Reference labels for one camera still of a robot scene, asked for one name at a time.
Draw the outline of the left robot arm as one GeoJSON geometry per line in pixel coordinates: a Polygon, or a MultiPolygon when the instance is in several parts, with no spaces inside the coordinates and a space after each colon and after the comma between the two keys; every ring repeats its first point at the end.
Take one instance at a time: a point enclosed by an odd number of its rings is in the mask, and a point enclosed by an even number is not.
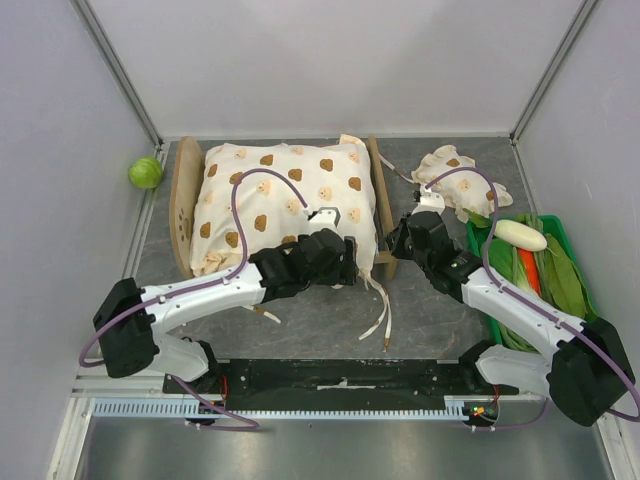
{"type": "Polygon", "coordinates": [[[148,369],[211,392],[220,378],[211,347],[174,338],[171,330],[213,313],[291,298],[313,285],[352,286],[357,274],[354,238],[324,228],[209,277],[148,287],[120,280],[93,318],[99,363],[111,378],[148,369]]]}

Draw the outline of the wooden pet bed frame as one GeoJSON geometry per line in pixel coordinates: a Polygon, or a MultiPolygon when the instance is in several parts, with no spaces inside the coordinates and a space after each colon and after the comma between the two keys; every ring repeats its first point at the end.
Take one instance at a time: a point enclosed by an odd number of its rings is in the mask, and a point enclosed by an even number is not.
{"type": "MultiPolygon", "coordinates": [[[[371,180],[376,195],[376,214],[379,219],[377,227],[379,251],[374,263],[384,265],[385,278],[392,280],[397,261],[387,249],[384,238],[394,229],[395,222],[383,173],[383,162],[377,138],[371,135],[364,143],[370,158],[371,180]]],[[[182,137],[177,146],[174,162],[169,200],[169,229],[177,266],[186,279],[194,277],[189,265],[193,215],[204,174],[205,154],[199,141],[192,136],[182,137]]]]}

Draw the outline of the bear print cream quilt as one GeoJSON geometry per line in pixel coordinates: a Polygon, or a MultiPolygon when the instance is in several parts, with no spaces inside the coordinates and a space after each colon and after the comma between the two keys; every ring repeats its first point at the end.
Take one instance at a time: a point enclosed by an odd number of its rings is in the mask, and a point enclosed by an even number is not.
{"type": "Polygon", "coordinates": [[[196,277],[240,262],[303,234],[306,212],[337,207],[339,234],[355,238],[359,277],[383,299],[367,330],[392,330],[390,299],[373,279],[378,253],[376,195],[365,143],[342,135],[331,146],[243,146],[225,143],[205,153],[205,174],[194,209],[189,265],[196,277]]]}

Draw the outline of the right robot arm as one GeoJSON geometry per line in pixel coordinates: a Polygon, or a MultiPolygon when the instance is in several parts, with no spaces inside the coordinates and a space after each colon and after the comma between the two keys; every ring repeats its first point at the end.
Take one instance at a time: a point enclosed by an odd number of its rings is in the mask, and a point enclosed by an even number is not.
{"type": "Polygon", "coordinates": [[[460,250],[436,212],[408,213],[386,237],[391,254],[413,261],[431,285],[499,321],[534,347],[525,353],[482,347],[458,368],[467,392],[491,384],[541,395],[573,422],[589,427],[615,404],[639,392],[621,338],[608,321],[588,323],[508,282],[487,260],[460,250]]]}

